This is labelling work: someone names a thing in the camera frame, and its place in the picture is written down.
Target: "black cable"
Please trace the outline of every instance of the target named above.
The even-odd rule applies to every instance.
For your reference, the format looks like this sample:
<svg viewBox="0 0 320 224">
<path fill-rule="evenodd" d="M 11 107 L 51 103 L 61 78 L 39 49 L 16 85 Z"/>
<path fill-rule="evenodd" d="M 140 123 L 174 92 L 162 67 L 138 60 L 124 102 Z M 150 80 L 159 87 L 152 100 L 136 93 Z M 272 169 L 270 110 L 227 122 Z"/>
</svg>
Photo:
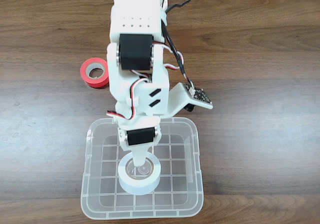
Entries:
<svg viewBox="0 0 320 224">
<path fill-rule="evenodd" d="M 166 10 L 165 13 L 170 12 L 173 8 L 180 8 L 183 7 L 185 4 L 189 3 L 191 0 L 186 0 L 181 4 L 173 4 L 172 6 L 169 6 Z"/>
<path fill-rule="evenodd" d="M 167 39 L 167 41 L 168 41 L 168 43 L 169 43 L 169 46 L 170 46 L 170 48 L 171 48 L 171 50 L 172 50 L 172 52 L 173 52 L 173 54 L 174 54 L 174 56 L 175 56 L 175 59 L 176 59 L 178 65 L 179 65 L 179 67 L 180 67 L 181 73 L 182 73 L 182 74 L 185 74 L 185 67 L 184 67 L 184 65 L 183 65 L 183 63 L 182 63 L 181 57 L 180 57 L 180 55 L 178 54 L 178 51 L 177 51 L 177 49 L 176 49 L 176 47 L 175 47 L 175 44 L 174 44 L 174 42 L 172 41 L 172 39 L 171 39 L 171 37 L 170 37 L 170 35 L 169 35 L 169 32 L 168 32 L 168 30 L 167 30 L 166 24 L 164 23 L 163 20 L 161 21 L 161 29 L 162 29 L 162 34 L 163 34 L 163 36 Z"/>
</svg>

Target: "white wire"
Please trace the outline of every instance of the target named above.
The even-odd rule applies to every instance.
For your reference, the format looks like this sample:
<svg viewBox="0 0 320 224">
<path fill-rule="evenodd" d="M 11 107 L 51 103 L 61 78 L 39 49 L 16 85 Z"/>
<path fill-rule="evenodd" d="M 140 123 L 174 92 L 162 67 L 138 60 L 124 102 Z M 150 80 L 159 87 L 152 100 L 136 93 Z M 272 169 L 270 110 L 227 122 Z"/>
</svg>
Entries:
<svg viewBox="0 0 320 224">
<path fill-rule="evenodd" d="M 140 73 L 140 72 L 137 72 L 136 70 L 131 70 L 131 72 L 134 73 L 134 74 L 137 74 L 137 75 L 140 76 L 140 77 L 144 77 L 144 78 L 148 78 L 148 79 L 149 79 L 149 77 L 148 77 L 147 75 L 142 74 L 142 73 Z"/>
<path fill-rule="evenodd" d="M 136 111 L 136 108 L 135 108 L 135 88 L 136 86 L 141 83 L 141 82 L 149 82 L 149 78 L 140 78 L 139 80 L 136 81 L 136 83 L 134 83 L 134 85 L 132 86 L 132 96 L 131 96 L 131 87 L 130 87 L 130 97 L 132 98 L 132 109 L 134 110 L 134 116 L 131 118 L 131 119 L 127 119 L 124 117 L 124 119 L 127 119 L 128 121 L 129 120 L 133 120 L 136 115 L 137 115 L 137 111 Z M 106 113 L 107 116 L 109 117 L 118 117 L 118 118 L 123 118 L 122 116 L 118 116 L 117 114 L 113 114 L 113 113 Z"/>
<path fill-rule="evenodd" d="M 182 55 L 182 53 L 180 51 L 177 51 L 177 53 L 180 55 L 182 65 L 184 65 L 185 64 L 184 56 Z"/>
<path fill-rule="evenodd" d="M 164 67 L 165 67 L 165 68 L 173 68 L 173 69 L 175 69 L 175 70 L 180 69 L 179 66 L 172 65 L 172 64 L 169 64 L 169 63 L 164 64 Z"/>
<path fill-rule="evenodd" d="M 158 45 L 161 45 L 163 48 L 167 49 L 169 52 L 171 53 L 174 53 L 171 48 L 165 44 L 158 44 Z M 184 56 L 182 55 L 182 53 L 180 51 L 177 51 L 177 53 L 179 54 L 180 58 L 181 58 L 181 62 L 182 62 L 182 65 L 184 66 L 185 65 L 185 59 L 184 59 Z M 170 65 L 171 67 L 173 67 L 174 69 L 177 68 L 177 66 L 174 66 L 174 65 L 171 65 L 171 64 L 164 64 L 164 66 L 166 65 Z M 183 74 L 184 78 L 188 81 L 188 78 L 187 78 L 187 75 L 186 74 Z M 191 87 L 193 90 L 196 90 L 195 89 L 195 85 L 194 83 L 189 79 L 190 81 L 190 84 L 191 84 Z"/>
</svg>

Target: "red tape roll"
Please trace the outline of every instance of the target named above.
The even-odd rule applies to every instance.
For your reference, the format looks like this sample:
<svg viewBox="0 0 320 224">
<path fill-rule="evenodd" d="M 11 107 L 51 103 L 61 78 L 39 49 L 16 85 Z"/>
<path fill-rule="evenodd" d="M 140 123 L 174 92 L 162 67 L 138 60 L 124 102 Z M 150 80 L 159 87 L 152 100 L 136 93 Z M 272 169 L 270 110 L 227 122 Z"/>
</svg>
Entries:
<svg viewBox="0 0 320 224">
<path fill-rule="evenodd" d="M 96 68 L 103 70 L 102 75 L 99 77 L 90 77 L 90 72 Z M 80 74 L 82 79 L 92 88 L 104 87 L 109 82 L 108 63 L 99 57 L 86 60 L 80 68 Z"/>
</svg>

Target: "red wire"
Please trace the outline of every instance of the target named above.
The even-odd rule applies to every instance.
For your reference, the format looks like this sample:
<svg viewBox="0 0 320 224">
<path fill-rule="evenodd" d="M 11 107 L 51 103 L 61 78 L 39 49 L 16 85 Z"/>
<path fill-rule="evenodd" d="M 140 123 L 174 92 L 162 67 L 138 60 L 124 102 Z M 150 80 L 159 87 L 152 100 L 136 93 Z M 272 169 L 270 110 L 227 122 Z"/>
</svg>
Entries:
<svg viewBox="0 0 320 224">
<path fill-rule="evenodd" d="M 117 117 L 121 117 L 121 118 L 124 118 L 124 119 L 127 119 L 128 121 L 132 120 L 134 117 L 135 117 L 135 114 L 136 114 L 136 109 L 135 109 L 135 106 L 134 106 L 134 87 L 135 87 L 135 84 L 139 81 L 140 79 L 136 80 L 130 87 L 130 98 L 131 98 L 131 110 L 132 110 L 132 114 L 131 114 L 131 117 L 129 119 L 127 119 L 124 115 L 121 115 L 119 113 L 113 113 L 113 112 L 110 112 L 108 111 L 107 114 L 109 115 L 113 115 L 113 116 L 117 116 Z"/>
</svg>

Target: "tape roll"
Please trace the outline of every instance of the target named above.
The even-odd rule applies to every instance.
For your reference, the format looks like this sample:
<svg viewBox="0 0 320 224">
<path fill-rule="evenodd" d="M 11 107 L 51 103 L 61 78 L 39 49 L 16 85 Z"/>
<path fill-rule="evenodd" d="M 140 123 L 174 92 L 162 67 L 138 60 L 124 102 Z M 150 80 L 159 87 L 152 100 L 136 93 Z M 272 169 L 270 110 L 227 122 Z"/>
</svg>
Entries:
<svg viewBox="0 0 320 224">
<path fill-rule="evenodd" d="M 119 183 L 127 193 L 145 195 L 158 186 L 160 172 L 161 165 L 155 155 L 148 152 L 144 165 L 135 167 L 132 152 L 130 152 L 119 163 Z"/>
<path fill-rule="evenodd" d="M 90 72 L 96 68 L 102 69 L 102 75 L 99 77 L 91 77 Z M 80 74 L 82 79 L 92 88 L 104 87 L 109 82 L 108 63 L 99 57 L 86 60 L 80 68 Z"/>
</svg>

